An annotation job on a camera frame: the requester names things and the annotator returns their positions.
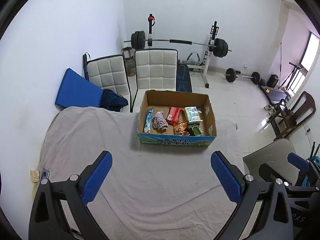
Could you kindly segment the blue long snack packet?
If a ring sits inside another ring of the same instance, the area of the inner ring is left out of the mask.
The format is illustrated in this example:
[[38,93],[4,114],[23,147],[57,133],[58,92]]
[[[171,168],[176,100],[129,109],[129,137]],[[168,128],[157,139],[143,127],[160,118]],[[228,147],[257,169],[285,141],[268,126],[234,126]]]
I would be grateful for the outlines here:
[[148,109],[144,122],[144,133],[151,132],[151,122],[152,122],[153,108]]

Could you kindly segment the white padded chair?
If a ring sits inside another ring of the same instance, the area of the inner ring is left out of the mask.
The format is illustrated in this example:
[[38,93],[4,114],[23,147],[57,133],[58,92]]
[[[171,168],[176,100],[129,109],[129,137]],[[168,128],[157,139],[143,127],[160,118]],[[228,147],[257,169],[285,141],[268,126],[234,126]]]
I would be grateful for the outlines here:
[[135,51],[137,91],[132,111],[139,112],[147,90],[176,90],[178,52],[175,49]]
[[89,53],[82,56],[85,79],[101,89],[110,89],[128,101],[122,112],[131,112],[131,89],[123,55],[111,55],[90,59]]

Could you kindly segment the treadmill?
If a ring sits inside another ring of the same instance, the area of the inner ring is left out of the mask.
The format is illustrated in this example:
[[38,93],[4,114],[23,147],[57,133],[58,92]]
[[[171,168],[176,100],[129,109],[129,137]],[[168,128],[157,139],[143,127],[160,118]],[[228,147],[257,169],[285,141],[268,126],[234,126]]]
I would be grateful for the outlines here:
[[281,89],[275,89],[267,86],[258,86],[260,90],[264,93],[266,96],[269,104],[275,105],[279,103],[282,99],[285,102],[288,102],[291,99],[291,96],[288,92],[283,91]]

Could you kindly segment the yellow tissue pack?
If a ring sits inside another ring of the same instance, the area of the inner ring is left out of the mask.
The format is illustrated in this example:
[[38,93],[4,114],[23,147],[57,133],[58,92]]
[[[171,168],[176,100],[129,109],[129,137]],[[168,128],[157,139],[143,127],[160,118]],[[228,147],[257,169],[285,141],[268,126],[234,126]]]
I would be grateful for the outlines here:
[[200,124],[203,120],[200,117],[200,113],[195,106],[185,107],[184,113],[188,124]]

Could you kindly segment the purple cloth bundle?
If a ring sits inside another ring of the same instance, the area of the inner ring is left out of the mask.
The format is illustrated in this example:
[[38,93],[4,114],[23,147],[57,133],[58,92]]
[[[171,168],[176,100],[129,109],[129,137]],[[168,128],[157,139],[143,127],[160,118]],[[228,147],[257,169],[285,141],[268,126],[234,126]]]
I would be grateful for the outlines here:
[[163,111],[158,111],[153,117],[153,128],[158,131],[164,131],[169,127],[166,119],[164,118]]

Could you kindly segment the open cardboard box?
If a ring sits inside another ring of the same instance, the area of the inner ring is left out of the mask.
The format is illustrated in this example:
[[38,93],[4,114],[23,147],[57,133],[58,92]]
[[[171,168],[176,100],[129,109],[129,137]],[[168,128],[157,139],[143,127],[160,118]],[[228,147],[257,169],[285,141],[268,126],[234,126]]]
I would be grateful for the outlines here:
[[[150,131],[144,131],[147,113],[150,109],[153,110],[153,115],[162,111],[163,116],[167,118],[171,107],[182,110],[185,110],[186,107],[196,107],[201,119],[199,123],[201,134],[181,135],[180,132],[174,131],[173,125],[169,125],[167,129],[159,131],[153,127],[153,118],[150,118]],[[140,105],[137,134],[140,142],[144,144],[209,146],[217,136],[215,116],[209,96],[188,92],[147,90]]]

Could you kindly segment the black blue bench pad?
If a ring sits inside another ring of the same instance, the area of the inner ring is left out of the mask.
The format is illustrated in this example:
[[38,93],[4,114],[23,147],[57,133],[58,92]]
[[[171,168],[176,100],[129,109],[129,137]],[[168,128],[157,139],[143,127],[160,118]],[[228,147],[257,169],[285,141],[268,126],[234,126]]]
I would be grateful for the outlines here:
[[189,68],[186,65],[179,64],[176,71],[176,91],[192,92],[191,78]]

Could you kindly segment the beige plastic chair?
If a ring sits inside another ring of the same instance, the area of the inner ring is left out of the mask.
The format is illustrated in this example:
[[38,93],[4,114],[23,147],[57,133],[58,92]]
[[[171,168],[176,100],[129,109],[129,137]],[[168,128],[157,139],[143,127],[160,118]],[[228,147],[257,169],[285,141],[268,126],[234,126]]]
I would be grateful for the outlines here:
[[295,153],[291,141],[287,139],[276,140],[243,157],[245,172],[257,180],[262,180],[259,176],[259,167],[266,163],[295,185],[299,170],[287,161],[289,153]]

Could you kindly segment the blue smartphone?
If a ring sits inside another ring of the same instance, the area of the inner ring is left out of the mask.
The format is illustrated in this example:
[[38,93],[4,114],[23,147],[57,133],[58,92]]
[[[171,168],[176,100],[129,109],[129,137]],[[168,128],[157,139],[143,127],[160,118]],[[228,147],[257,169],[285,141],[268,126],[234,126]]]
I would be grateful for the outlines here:
[[41,172],[41,180],[49,179],[50,172],[47,169],[43,169]]

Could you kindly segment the orange snack bag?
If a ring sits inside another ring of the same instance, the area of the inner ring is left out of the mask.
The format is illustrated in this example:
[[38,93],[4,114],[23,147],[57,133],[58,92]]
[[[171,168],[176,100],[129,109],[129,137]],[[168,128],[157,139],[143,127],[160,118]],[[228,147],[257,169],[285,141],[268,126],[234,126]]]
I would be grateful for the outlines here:
[[185,136],[185,129],[187,128],[188,123],[187,122],[179,122],[174,124],[174,134],[179,136]]

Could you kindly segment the red snack packet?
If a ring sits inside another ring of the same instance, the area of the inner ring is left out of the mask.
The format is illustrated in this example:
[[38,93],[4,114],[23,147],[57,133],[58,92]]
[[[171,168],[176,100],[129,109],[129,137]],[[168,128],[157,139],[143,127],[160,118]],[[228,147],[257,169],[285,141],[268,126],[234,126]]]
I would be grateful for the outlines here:
[[184,110],[182,108],[178,107],[170,107],[169,113],[167,115],[166,121],[169,125],[175,125],[178,124],[180,121],[180,116],[184,113]]

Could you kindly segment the green snack bag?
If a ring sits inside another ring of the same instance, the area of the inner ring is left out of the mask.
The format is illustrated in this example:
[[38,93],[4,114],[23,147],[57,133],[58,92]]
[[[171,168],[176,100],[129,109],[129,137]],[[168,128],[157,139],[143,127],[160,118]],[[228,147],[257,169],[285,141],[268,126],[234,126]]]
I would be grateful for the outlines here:
[[202,132],[200,130],[200,124],[189,124],[185,128],[185,131],[189,133],[190,136],[202,136]]

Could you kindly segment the black speaker box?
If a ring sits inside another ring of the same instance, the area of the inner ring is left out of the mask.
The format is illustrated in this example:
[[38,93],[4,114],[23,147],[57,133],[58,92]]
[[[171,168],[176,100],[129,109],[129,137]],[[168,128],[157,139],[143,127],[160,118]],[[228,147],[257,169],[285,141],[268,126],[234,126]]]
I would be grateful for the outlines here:
[[268,81],[267,81],[267,83],[266,83],[266,86],[267,86],[267,87],[271,87],[271,88],[275,88],[276,85],[277,85],[277,83],[278,83],[278,81],[279,81],[278,75],[272,74],[272,75],[269,77],[269,79],[268,79]]

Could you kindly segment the blue foam mat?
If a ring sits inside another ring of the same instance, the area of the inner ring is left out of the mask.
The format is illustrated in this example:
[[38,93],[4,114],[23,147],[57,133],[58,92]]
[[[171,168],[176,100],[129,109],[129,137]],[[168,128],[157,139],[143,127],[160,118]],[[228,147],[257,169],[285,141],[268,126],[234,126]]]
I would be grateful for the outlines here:
[[101,88],[68,68],[61,81],[55,105],[62,108],[100,107],[102,95]]

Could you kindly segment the grey table cloth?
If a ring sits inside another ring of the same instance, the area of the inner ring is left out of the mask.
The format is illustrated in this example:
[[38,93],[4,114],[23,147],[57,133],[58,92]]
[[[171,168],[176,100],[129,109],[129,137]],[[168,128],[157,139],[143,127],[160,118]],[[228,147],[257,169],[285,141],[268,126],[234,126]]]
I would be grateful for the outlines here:
[[88,207],[110,239],[213,239],[235,208],[210,164],[220,151],[244,169],[235,122],[216,122],[208,147],[148,145],[138,114],[70,107],[51,123],[40,153],[50,180],[79,174],[103,151],[113,165]]

